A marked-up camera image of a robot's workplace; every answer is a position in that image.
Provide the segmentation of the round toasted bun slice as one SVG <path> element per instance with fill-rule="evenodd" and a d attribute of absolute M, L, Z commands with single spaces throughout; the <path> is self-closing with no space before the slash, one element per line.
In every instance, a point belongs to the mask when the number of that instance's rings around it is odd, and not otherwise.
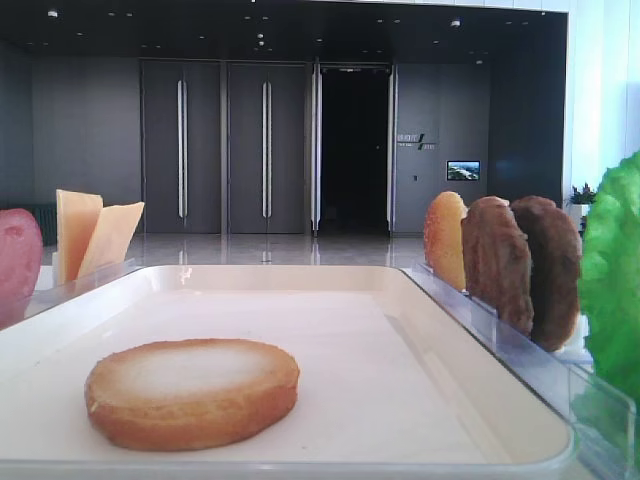
<path fill-rule="evenodd" d="M 251 438 L 282 420 L 300 370 L 286 351 L 246 339 L 160 341 L 100 360 L 85 382 L 92 426 L 112 444 L 187 451 Z"/>

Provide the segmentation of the front brown meat patty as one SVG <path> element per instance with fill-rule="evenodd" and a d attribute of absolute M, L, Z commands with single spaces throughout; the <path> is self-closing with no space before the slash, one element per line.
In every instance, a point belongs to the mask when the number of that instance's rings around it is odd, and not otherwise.
<path fill-rule="evenodd" d="M 466 289 L 525 336 L 533 326 L 531 253 L 509 202 L 486 196 L 461 221 Z"/>

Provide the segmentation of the front yellow cheese slice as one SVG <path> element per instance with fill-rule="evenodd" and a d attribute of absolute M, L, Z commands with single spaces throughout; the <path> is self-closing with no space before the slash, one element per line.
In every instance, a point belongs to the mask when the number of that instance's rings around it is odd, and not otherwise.
<path fill-rule="evenodd" d="M 123 262 L 145 204 L 113 205 L 102 209 L 89 240 L 78 276 Z"/>

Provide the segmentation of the yellow cheese slice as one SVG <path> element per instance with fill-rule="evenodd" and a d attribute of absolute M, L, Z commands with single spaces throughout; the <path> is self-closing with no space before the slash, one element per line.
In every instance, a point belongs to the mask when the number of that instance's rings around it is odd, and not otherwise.
<path fill-rule="evenodd" d="M 123 262 L 145 204 L 113 205 L 102 209 L 89 240 L 78 276 Z"/>
<path fill-rule="evenodd" d="M 100 195 L 56 190 L 58 283 L 75 280 L 103 208 Z"/>

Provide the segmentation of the rear dark meat patty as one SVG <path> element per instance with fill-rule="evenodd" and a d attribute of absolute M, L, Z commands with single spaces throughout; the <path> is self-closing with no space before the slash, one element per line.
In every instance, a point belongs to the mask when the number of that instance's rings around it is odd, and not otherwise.
<path fill-rule="evenodd" d="M 582 241 L 569 216 L 550 199 L 527 196 L 511 209 L 532 258 L 531 339 L 546 351 L 557 351 L 572 336 L 580 313 Z"/>

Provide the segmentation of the rear yellow cheese slice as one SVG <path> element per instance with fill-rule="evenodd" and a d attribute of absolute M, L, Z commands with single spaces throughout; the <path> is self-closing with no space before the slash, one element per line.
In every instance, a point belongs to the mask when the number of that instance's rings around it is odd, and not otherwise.
<path fill-rule="evenodd" d="M 100 195 L 56 190 L 58 283 L 75 280 L 103 208 Z"/>

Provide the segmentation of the green lettuce leaf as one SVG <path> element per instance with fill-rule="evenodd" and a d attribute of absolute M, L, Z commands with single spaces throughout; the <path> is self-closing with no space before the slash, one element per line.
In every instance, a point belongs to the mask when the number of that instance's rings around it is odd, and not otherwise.
<path fill-rule="evenodd" d="M 639 402 L 639 154 L 606 170 L 587 216 L 578 292 L 595 374 Z"/>

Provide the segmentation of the upright golden bun slice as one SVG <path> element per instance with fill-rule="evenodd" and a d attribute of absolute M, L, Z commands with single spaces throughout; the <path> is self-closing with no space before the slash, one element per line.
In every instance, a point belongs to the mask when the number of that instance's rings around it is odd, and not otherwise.
<path fill-rule="evenodd" d="M 458 291 L 466 289 L 461 229 L 466 214 L 462 198 L 444 191 L 429 205 L 424 224 L 426 263 Z"/>

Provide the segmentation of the middle dark double door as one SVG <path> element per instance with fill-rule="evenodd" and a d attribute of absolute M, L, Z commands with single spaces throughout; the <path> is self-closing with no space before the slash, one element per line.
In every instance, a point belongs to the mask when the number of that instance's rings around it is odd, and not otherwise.
<path fill-rule="evenodd" d="M 229 200 L 234 234 L 305 231 L 305 69 L 229 69 Z"/>

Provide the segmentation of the dark double door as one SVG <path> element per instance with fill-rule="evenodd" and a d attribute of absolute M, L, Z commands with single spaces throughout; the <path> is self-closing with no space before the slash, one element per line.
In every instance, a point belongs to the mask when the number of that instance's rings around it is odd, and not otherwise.
<path fill-rule="evenodd" d="M 221 231 L 220 66 L 144 61 L 145 228 Z"/>
<path fill-rule="evenodd" d="M 305 231 L 305 69 L 229 69 L 229 200 L 234 234 Z"/>

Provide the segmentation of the cream rectangular plastic tray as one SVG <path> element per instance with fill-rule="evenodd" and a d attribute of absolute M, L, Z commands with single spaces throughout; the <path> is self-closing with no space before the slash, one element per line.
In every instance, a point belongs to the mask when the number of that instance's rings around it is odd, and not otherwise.
<path fill-rule="evenodd" d="M 294 410 L 199 452 L 124 450 L 90 426 L 97 361 L 206 337 L 291 353 Z M 557 479 L 574 450 L 572 427 L 392 268 L 147 267 L 1 335 L 5 479 Z"/>

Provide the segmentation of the left dark double door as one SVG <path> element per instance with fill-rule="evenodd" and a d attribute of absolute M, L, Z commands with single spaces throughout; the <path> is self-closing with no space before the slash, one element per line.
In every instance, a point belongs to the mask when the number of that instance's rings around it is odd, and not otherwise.
<path fill-rule="evenodd" d="M 144 61 L 145 228 L 221 231 L 220 66 Z"/>

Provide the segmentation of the potted green plant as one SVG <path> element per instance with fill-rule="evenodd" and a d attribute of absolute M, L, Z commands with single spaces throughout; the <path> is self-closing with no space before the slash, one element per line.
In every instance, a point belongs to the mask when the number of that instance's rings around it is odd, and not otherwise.
<path fill-rule="evenodd" d="M 568 203 L 571 205 L 590 205 L 595 202 L 595 198 L 596 191 L 593 190 L 588 183 L 584 183 L 580 188 L 577 186 L 572 187 Z"/>

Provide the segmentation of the left clear acrylic rack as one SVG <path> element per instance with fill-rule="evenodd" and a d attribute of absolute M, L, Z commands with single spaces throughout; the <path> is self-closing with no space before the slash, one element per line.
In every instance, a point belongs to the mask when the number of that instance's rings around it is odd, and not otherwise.
<path fill-rule="evenodd" d="M 134 259 L 129 259 L 103 266 L 77 280 L 59 284 L 57 282 L 57 254 L 54 253 L 53 257 L 52 265 L 42 265 L 40 268 L 34 293 L 24 313 L 25 319 L 122 278 L 140 268 Z"/>

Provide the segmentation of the clear acrylic rack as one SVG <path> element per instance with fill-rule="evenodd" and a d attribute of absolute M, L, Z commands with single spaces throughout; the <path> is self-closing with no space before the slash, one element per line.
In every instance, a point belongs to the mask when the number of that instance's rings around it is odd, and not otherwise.
<path fill-rule="evenodd" d="M 568 354 L 548 353 L 481 301 L 458 292 L 424 264 L 404 270 L 517 379 L 575 428 L 578 463 L 595 479 L 639 477 L 639 408 L 626 394 Z"/>
<path fill-rule="evenodd" d="M 77 280 L 59 284 L 57 282 L 57 254 L 54 253 L 53 257 L 52 265 L 42 265 L 40 268 L 34 293 L 24 313 L 25 319 L 122 278 L 140 268 L 134 259 L 129 259 L 103 266 Z"/>

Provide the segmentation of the right clear acrylic rack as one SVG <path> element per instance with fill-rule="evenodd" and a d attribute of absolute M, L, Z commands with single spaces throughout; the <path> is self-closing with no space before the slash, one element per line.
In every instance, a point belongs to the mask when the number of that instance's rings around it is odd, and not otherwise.
<path fill-rule="evenodd" d="M 595 479 L 639 477 L 639 408 L 626 394 L 568 354 L 548 353 L 481 301 L 458 292 L 424 264 L 404 270 L 517 379 L 575 428 L 578 463 Z"/>

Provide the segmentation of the wall mounted small screen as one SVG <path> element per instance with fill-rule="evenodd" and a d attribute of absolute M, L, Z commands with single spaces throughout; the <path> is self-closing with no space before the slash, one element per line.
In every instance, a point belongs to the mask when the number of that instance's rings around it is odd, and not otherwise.
<path fill-rule="evenodd" d="M 448 161 L 446 178 L 448 181 L 479 181 L 481 167 L 479 161 Z"/>

